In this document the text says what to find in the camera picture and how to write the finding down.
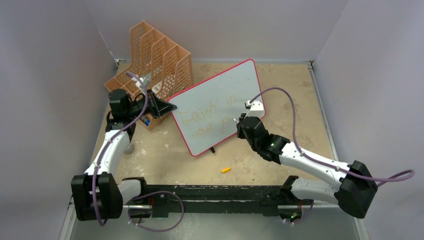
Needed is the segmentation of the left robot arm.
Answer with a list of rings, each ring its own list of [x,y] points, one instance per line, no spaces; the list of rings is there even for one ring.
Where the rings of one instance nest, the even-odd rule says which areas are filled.
[[[177,109],[176,105],[159,99],[152,90],[132,99],[128,92],[118,88],[108,94],[108,100],[110,111],[103,144],[89,168],[71,180],[77,219],[98,220],[102,226],[109,219],[118,219],[124,204],[130,200],[142,205],[149,199],[143,177],[126,178],[120,184],[114,178],[122,156],[130,149],[136,121],[144,114],[161,118]]]

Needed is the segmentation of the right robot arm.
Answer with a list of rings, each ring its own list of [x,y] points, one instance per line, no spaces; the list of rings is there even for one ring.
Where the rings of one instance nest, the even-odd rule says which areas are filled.
[[[236,124],[237,137],[247,140],[251,149],[268,162],[306,172],[316,180],[289,177],[289,185],[280,196],[288,204],[310,199],[338,205],[352,217],[363,219],[378,191],[378,186],[366,165],[360,161],[335,161],[305,149],[294,142],[269,133],[256,116],[243,113]]]

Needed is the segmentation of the pink framed whiteboard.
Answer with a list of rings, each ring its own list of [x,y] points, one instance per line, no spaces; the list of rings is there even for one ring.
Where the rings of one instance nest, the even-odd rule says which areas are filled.
[[[247,59],[170,97],[189,153],[199,156],[235,135],[235,120],[247,112],[246,101],[261,91],[256,63]]]

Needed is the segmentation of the yellow marker cap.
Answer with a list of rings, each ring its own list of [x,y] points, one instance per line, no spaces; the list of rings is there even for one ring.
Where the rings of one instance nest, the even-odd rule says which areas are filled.
[[[225,174],[225,173],[228,173],[230,170],[231,170],[231,168],[227,167],[227,168],[222,169],[221,173]]]

